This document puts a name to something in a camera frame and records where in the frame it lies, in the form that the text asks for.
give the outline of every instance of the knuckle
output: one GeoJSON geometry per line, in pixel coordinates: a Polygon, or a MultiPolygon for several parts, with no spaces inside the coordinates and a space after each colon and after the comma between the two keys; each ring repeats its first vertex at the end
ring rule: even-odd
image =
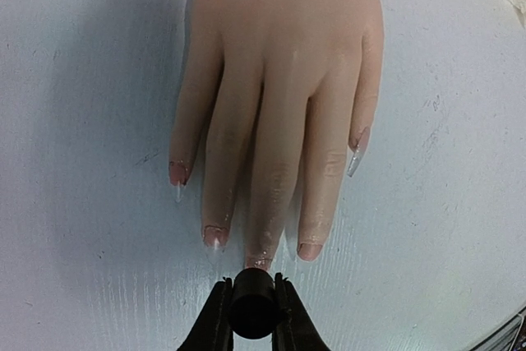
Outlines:
{"type": "Polygon", "coordinates": [[[246,144],[247,138],[235,127],[210,130],[206,139],[206,152],[222,152],[235,155],[246,144]]]}
{"type": "Polygon", "coordinates": [[[328,150],[321,162],[323,176],[326,178],[341,177],[347,162],[347,152],[343,150],[328,150]]]}
{"type": "Polygon", "coordinates": [[[272,190],[283,191],[296,181],[295,175],[291,164],[278,162],[271,166],[267,178],[272,190]]]}

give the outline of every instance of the pink nail polish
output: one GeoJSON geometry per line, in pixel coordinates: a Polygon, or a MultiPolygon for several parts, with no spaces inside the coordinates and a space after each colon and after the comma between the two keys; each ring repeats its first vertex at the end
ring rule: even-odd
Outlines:
{"type": "Polygon", "coordinates": [[[371,128],[366,127],[360,138],[358,139],[358,142],[356,143],[355,147],[351,147],[351,150],[354,151],[353,158],[351,159],[351,163],[348,166],[347,175],[349,177],[352,177],[354,173],[356,172],[356,169],[358,168],[358,165],[360,162],[362,162],[362,158],[365,154],[365,150],[367,149],[367,145],[369,144],[369,138],[371,136],[371,128]]]}
{"type": "Polygon", "coordinates": [[[172,160],[169,163],[170,183],[174,186],[187,185],[188,182],[188,167],[182,162],[177,163],[172,160]]]}
{"type": "Polygon", "coordinates": [[[207,247],[221,248],[227,245],[228,230],[218,226],[207,226],[203,231],[203,241],[207,247]]]}
{"type": "Polygon", "coordinates": [[[298,249],[298,256],[304,261],[314,261],[320,255],[322,248],[320,244],[302,243],[298,249]]]}

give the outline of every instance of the scratch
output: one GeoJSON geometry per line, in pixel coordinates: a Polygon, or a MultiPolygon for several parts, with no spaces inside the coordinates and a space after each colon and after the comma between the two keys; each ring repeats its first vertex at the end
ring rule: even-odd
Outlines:
{"type": "Polygon", "coordinates": [[[141,160],[137,161],[134,166],[145,164],[146,162],[148,162],[149,160],[152,160],[156,156],[159,156],[159,150],[155,150],[154,152],[145,155],[143,158],[141,158],[141,160]]]}

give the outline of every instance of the black cylinder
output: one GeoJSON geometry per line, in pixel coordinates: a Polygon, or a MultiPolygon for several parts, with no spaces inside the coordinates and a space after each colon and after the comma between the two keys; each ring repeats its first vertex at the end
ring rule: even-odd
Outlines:
{"type": "Polygon", "coordinates": [[[245,269],[233,284],[228,323],[245,339],[262,339],[279,324],[274,281],[261,269],[245,269]]]}

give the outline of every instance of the nail tip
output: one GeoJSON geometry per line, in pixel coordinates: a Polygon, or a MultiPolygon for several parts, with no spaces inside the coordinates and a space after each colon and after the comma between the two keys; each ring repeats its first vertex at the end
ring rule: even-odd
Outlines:
{"type": "Polygon", "coordinates": [[[209,225],[203,230],[203,242],[208,248],[225,248],[228,241],[228,230],[209,225]]]}
{"type": "Polygon", "coordinates": [[[175,201],[176,203],[181,203],[182,193],[184,192],[185,186],[182,184],[177,184],[175,186],[175,201]]]}

